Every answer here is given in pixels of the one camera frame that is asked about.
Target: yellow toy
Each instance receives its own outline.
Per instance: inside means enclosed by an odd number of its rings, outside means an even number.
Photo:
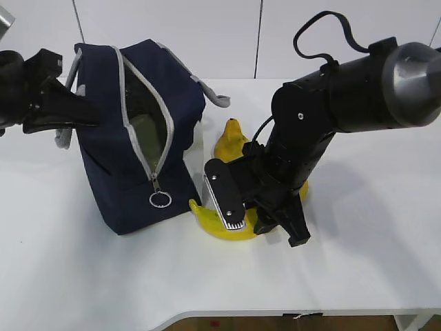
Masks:
[[[219,138],[214,157],[225,163],[242,157],[242,148],[249,140],[242,133],[237,119],[229,119],[225,130]],[[304,200],[308,194],[308,182],[300,190],[300,198]],[[245,212],[246,227],[243,231],[228,231],[222,224],[217,211],[199,206],[195,200],[189,201],[193,214],[198,218],[202,228],[211,235],[227,240],[247,240],[256,237],[254,226],[257,223],[257,208],[247,209]]]

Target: metal ring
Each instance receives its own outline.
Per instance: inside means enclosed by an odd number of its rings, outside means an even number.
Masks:
[[[155,202],[153,202],[153,197],[158,194],[165,195],[168,198],[168,203],[166,203],[165,205],[158,205]],[[152,195],[150,195],[149,201],[150,201],[150,204],[152,206],[154,206],[155,208],[166,208],[172,204],[172,196],[170,194],[168,194],[167,192],[158,191],[158,192],[152,193]]]

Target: zipper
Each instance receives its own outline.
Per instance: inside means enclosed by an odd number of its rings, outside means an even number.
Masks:
[[[118,58],[118,65],[119,65],[121,112],[122,112],[122,116],[123,116],[123,125],[129,134],[129,138],[132,143],[132,147],[134,149],[135,155],[138,157],[138,160],[141,162],[141,165],[143,166],[143,169],[145,171],[145,174],[147,175],[147,178],[149,179],[149,181],[152,182],[154,193],[150,196],[150,203],[154,207],[157,207],[157,208],[168,207],[172,202],[172,198],[167,192],[164,192],[161,190],[161,186],[158,181],[158,175],[160,174],[160,172],[164,166],[165,160],[167,158],[168,152],[170,151],[170,148],[172,147],[173,136],[174,136],[173,118],[170,115],[170,112],[169,112],[167,106],[165,105],[163,98],[160,96],[158,91],[156,91],[154,86],[139,72],[139,70],[127,58],[125,58],[121,54],[121,51],[118,48],[116,48],[116,47],[113,47],[113,48],[116,52],[116,56]],[[130,123],[130,120],[127,115],[127,107],[126,107],[126,102],[125,102],[125,72],[124,72],[125,68],[124,68],[124,65],[135,75],[135,77],[148,89],[148,91],[156,99],[156,102],[158,103],[159,108],[161,110],[161,113],[162,113],[164,120],[165,120],[165,127],[167,128],[167,138],[166,138],[165,146],[164,146],[163,151],[161,153],[161,157],[158,160],[158,163],[153,170],[151,169],[149,163],[147,162],[147,160],[143,154],[143,151],[142,151],[141,146],[138,141],[138,137],[136,135],[136,131],[135,131],[133,125]],[[162,195],[165,195],[166,197],[168,197],[169,198],[168,203],[157,204],[157,203],[153,202],[152,199],[154,198],[155,195],[158,195],[158,194],[162,194]]]

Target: zipper pull ring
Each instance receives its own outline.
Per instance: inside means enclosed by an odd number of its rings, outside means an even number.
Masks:
[[[154,192],[150,195],[150,204],[155,208],[166,208],[172,204],[172,197],[167,192],[161,190],[158,181],[158,175],[156,173],[152,173],[152,185]]]

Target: white wall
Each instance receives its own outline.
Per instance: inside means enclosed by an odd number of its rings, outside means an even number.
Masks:
[[[195,74],[209,78],[254,76],[260,0],[75,0],[88,43],[119,47],[152,38],[169,46]],[[73,45],[81,41],[72,0],[0,0],[16,18],[0,42],[26,59],[40,48],[64,57],[65,76]],[[292,37],[322,10],[345,14],[356,40],[397,36],[398,43],[429,43],[441,17],[441,0],[264,0],[258,78],[296,78],[318,69],[305,60]],[[361,54],[345,43],[338,21],[326,17],[300,38],[306,53],[329,52],[339,61]],[[441,46],[441,27],[433,40]]]
[[[441,17],[440,0],[264,0],[258,56],[259,78],[298,78],[316,71],[322,59],[300,58],[293,49],[297,30],[323,10],[343,13],[351,23],[355,39],[362,46],[387,37],[398,43],[420,41],[429,44]],[[345,42],[340,23],[325,17],[300,37],[305,54],[328,52],[340,62],[362,54]]]
[[[440,19],[440,23],[438,24],[438,29],[436,30],[436,32],[433,36],[431,46],[434,48],[441,47],[441,19]]]
[[[88,43],[153,39],[200,77],[254,76],[260,0],[75,0]]]
[[[63,55],[63,74],[81,40],[71,0],[0,0],[15,22],[0,41],[0,50],[15,50],[24,59],[47,48]]]

